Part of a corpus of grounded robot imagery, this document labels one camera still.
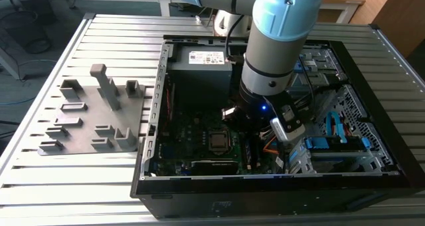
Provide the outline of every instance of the metal rail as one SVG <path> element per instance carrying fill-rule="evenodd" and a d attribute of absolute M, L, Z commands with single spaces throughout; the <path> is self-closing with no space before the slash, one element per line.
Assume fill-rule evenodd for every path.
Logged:
<path fill-rule="evenodd" d="M 63 101 L 64 79 L 97 85 L 93 63 L 108 66 L 119 85 L 139 80 L 147 88 L 140 140 L 147 134 L 164 34 L 212 35 L 192 18 L 99 14 L 83 20 L 60 61 L 0 158 L 0 225 L 424 225 L 424 192 L 390 199 L 349 214 L 157 221 L 129 197 L 136 153 L 39 156 L 37 144 Z M 420 78 L 384 36 L 366 25 L 319 24 L 311 39 L 342 41 L 425 168 L 425 93 Z"/>

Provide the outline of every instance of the blue drive bracket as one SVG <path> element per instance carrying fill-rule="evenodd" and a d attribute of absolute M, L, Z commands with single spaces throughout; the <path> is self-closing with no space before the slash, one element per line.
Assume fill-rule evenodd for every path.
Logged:
<path fill-rule="evenodd" d="M 332 118 L 336 124 L 336 133 L 341 138 L 341 143 L 346 143 L 344 125 L 341 123 L 340 115 L 336 112 L 328 112 L 327 115 L 327 135 L 332 135 Z"/>
<path fill-rule="evenodd" d="M 329 149 L 329 144 L 324 137 L 309 137 L 304 142 L 308 149 Z"/>
<path fill-rule="evenodd" d="M 366 150 L 369 150 L 369 149 L 370 149 L 370 147 L 372 147 L 372 144 L 370 144 L 369 139 L 368 139 L 368 138 L 365 138 L 365 137 L 362 137 L 362 138 L 361 138 L 361 142 L 362 142 L 362 143 L 364 143 L 364 145 L 365 145 L 365 149 L 366 149 Z"/>

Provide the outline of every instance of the blue cable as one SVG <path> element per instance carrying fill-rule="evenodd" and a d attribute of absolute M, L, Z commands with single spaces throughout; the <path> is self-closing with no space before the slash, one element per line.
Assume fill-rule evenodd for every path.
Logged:
<path fill-rule="evenodd" d="M 27 100 L 24 100 L 24 101 L 20 101 L 20 102 L 16 102 L 16 103 L 0 103 L 0 105 L 16 105 L 16 104 L 21 104 L 21 103 L 25 103 L 25 102 L 29 102 L 29 101 L 32 101 L 35 99 L 35 97 L 33 98 L 31 98 L 31 99 L 27 99 Z"/>

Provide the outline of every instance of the floor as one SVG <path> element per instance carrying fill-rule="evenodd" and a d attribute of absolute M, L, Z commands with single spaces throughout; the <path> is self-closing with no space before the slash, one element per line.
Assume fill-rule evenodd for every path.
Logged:
<path fill-rule="evenodd" d="M 65 0 L 51 0 L 57 22 L 45 26 L 45 32 L 52 40 L 52 48 L 41 54 L 31 55 L 24 52 L 15 43 L 5 31 L 0 29 L 0 47 L 19 63 L 36 59 L 57 60 L 68 44 L 73 32 L 81 22 L 87 12 L 103 14 L 127 15 L 161 15 L 160 4 L 153 2 L 111 2 L 107 1 L 76 1 L 76 9 L 69 9 Z M 7 0 L 0 1 L 0 18 L 13 12 L 12 5 Z M 179 11 L 177 7 L 171 7 L 172 16 L 191 17 L 200 12 L 200 8 L 192 7 L 185 11 Z M 3 105 L 32 99 L 44 84 L 48 74 L 55 66 L 53 62 L 31 62 L 20 67 L 20 72 L 27 75 L 25 81 L 15 80 L 0 66 L 0 120 L 20 122 L 32 101 L 17 105 Z M 0 154 L 7 146 L 11 136 L 1 135 L 13 131 L 16 126 L 0 124 Z"/>

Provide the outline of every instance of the table leg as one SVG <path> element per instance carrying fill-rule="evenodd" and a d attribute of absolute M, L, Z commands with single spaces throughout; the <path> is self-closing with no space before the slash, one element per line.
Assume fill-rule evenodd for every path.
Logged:
<path fill-rule="evenodd" d="M 160 1 L 160 7 L 161 7 L 161 16 L 169 17 L 171 16 L 171 2 L 172 0 L 159 0 Z"/>
<path fill-rule="evenodd" d="M 17 73 L 17 64 L 16 64 L 16 62 L 13 61 L 11 56 L 7 54 L 7 52 L 1 48 L 0 48 L 0 64 L 5 68 L 8 73 L 11 73 L 12 77 L 16 80 L 19 80 L 19 77 L 20 77 L 20 79 L 24 78 L 25 75 Z"/>
<path fill-rule="evenodd" d="M 358 4 L 348 4 L 345 9 L 341 12 L 341 15 L 339 17 L 337 23 L 349 23 L 352 20 L 352 17 L 356 13 Z"/>

